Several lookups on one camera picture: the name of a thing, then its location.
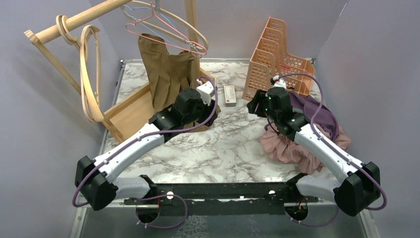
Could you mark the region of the pink skirt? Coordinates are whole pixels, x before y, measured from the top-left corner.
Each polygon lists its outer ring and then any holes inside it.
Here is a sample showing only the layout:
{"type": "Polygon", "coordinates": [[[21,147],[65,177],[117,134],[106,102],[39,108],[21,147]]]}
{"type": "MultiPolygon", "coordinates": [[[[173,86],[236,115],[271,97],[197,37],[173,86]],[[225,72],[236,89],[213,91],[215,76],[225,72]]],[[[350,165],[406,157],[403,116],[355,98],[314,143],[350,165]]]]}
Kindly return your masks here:
{"type": "Polygon", "coordinates": [[[271,159],[286,164],[297,164],[299,171],[308,175],[316,171],[321,172],[324,168],[324,164],[303,146],[282,134],[278,135],[274,131],[275,126],[267,124],[264,128],[266,131],[260,138],[260,143],[271,159]]]}

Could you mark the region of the brown skirt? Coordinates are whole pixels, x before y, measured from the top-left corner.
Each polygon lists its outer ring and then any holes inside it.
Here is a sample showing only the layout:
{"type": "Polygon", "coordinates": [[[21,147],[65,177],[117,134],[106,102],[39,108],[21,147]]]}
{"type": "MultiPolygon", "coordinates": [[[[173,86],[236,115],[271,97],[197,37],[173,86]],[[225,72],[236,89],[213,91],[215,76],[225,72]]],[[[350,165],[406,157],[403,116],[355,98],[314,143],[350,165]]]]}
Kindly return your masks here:
{"type": "Polygon", "coordinates": [[[181,51],[171,55],[164,39],[147,33],[141,34],[138,46],[147,72],[155,113],[172,105],[182,89],[197,88],[200,70],[197,58],[191,52],[181,51]]]}

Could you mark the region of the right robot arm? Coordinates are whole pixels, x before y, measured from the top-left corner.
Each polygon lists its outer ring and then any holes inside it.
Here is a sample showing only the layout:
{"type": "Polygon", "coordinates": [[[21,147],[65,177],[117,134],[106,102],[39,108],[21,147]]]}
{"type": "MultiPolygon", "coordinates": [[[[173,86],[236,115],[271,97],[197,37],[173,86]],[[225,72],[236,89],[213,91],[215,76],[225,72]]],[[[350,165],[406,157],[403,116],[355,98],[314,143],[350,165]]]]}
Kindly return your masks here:
{"type": "Polygon", "coordinates": [[[248,112],[274,123],[277,131],[318,158],[335,176],[336,180],[303,176],[286,187],[286,196],[293,202],[304,196],[313,196],[334,202],[349,216],[355,216],[380,197],[380,169],[346,153],[310,123],[302,113],[292,108],[289,93],[281,87],[268,91],[257,90],[247,104],[248,112]]]}

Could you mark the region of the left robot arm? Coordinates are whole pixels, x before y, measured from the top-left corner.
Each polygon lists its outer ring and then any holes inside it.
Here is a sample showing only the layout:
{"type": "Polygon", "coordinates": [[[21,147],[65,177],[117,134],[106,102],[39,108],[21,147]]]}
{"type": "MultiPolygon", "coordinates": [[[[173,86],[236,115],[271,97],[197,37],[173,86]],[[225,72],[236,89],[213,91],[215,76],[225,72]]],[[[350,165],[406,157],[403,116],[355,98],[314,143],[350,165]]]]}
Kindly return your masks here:
{"type": "Polygon", "coordinates": [[[129,185],[118,185],[118,176],[137,159],[171,138],[210,126],[216,119],[217,88],[183,89],[173,104],[155,113],[138,132],[111,151],[91,159],[77,161],[72,198],[74,207],[90,205],[95,211],[107,207],[113,200],[128,198],[129,185]]]}

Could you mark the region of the wooden hanger leftmost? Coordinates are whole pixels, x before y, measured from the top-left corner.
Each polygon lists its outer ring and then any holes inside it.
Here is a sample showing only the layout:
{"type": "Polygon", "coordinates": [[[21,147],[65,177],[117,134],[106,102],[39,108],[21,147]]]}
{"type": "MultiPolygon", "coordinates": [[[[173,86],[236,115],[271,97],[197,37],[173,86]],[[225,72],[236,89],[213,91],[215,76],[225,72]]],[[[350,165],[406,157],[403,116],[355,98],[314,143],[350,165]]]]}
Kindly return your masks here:
{"type": "MultiPolygon", "coordinates": [[[[78,51],[80,51],[80,47],[81,47],[81,42],[79,41],[79,38],[76,36],[72,36],[70,34],[70,31],[67,28],[66,25],[66,20],[67,17],[64,15],[58,15],[55,19],[56,21],[56,25],[58,28],[58,31],[60,33],[60,35],[63,37],[63,39],[65,40],[66,43],[68,43],[69,45],[73,45],[78,51]]],[[[82,99],[82,108],[83,108],[83,112],[86,116],[86,118],[88,119],[89,122],[96,122],[92,116],[92,113],[89,112],[89,108],[88,108],[88,101],[87,101],[87,97],[86,97],[86,92],[85,92],[85,88],[84,88],[84,83],[82,80],[82,73],[80,73],[80,87],[81,87],[81,99],[82,99]]]]}

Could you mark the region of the small white red box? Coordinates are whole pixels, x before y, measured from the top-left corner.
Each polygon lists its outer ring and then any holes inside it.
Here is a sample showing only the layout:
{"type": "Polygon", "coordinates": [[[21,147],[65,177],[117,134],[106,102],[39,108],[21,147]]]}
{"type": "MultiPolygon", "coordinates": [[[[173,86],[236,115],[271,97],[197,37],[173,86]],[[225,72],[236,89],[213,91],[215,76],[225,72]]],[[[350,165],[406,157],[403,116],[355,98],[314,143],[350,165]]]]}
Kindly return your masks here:
{"type": "Polygon", "coordinates": [[[224,89],[224,98],[226,107],[235,107],[237,104],[234,85],[226,85],[224,89]]]}

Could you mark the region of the peach plastic file organizer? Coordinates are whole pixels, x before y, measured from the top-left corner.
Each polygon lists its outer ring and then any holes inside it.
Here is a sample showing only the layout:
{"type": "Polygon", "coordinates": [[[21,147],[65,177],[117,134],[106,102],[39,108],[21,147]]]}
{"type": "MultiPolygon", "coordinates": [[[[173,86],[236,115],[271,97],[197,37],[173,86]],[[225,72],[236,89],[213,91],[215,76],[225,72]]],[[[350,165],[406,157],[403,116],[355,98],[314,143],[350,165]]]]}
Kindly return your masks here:
{"type": "Polygon", "coordinates": [[[290,73],[314,77],[315,69],[309,59],[288,52],[286,23],[270,17],[250,59],[242,98],[250,101],[258,89],[268,90],[275,75],[290,73]]]}

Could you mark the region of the purple garment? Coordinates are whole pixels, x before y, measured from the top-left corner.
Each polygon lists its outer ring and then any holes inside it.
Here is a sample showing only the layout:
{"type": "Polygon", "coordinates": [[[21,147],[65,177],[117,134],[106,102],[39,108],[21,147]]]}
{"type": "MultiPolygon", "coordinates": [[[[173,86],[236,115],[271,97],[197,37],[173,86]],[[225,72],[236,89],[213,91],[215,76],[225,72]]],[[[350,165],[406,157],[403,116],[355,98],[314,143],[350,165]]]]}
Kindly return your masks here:
{"type": "MultiPolygon", "coordinates": [[[[318,109],[320,103],[312,96],[303,97],[298,95],[295,91],[289,93],[292,109],[294,112],[302,113],[309,120],[313,117],[318,109]]],[[[314,124],[318,124],[334,141],[339,135],[339,124],[332,112],[326,107],[322,106],[316,114],[314,124]]]]}

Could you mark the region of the wooden clothes rack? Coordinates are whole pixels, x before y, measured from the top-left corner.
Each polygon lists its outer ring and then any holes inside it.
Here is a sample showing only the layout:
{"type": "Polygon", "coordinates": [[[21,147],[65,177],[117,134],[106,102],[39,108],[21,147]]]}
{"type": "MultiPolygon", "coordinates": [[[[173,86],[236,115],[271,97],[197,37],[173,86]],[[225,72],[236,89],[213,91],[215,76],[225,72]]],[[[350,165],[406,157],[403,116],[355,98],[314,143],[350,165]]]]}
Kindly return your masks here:
{"type": "MultiPolygon", "coordinates": [[[[88,110],[92,113],[95,123],[102,123],[118,142],[123,142],[136,133],[155,113],[152,106],[148,76],[145,85],[134,90],[121,102],[106,111],[103,111],[100,107],[101,73],[103,70],[101,66],[101,47],[98,38],[99,28],[92,25],[91,21],[123,5],[125,5],[123,0],[107,0],[73,17],[67,17],[66,20],[70,34],[78,37],[82,44],[80,51],[77,52],[80,62],[80,73],[82,73],[84,90],[88,101],[88,110]]],[[[202,33],[187,20],[173,13],[169,13],[169,16],[188,28],[188,46],[182,47],[181,51],[189,51],[196,58],[198,54],[206,54],[209,46],[202,33]]],[[[63,38],[58,31],[56,23],[39,33],[27,30],[25,35],[81,95],[80,79],[76,80],[71,76],[45,46],[46,43],[56,38],[63,38]]],[[[198,58],[197,65],[200,70],[200,76],[206,76],[207,72],[200,67],[198,58]]]]}

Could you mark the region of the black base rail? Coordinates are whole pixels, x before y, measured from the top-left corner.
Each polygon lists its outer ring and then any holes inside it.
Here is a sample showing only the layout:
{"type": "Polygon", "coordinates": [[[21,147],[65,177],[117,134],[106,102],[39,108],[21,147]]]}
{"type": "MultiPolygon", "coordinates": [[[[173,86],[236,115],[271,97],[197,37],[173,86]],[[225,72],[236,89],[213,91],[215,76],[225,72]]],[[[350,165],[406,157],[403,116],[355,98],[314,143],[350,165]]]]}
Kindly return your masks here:
{"type": "Polygon", "coordinates": [[[301,195],[290,181],[155,183],[144,198],[127,198],[124,204],[135,206],[141,215],[283,215],[285,206],[317,201],[301,195]]]}

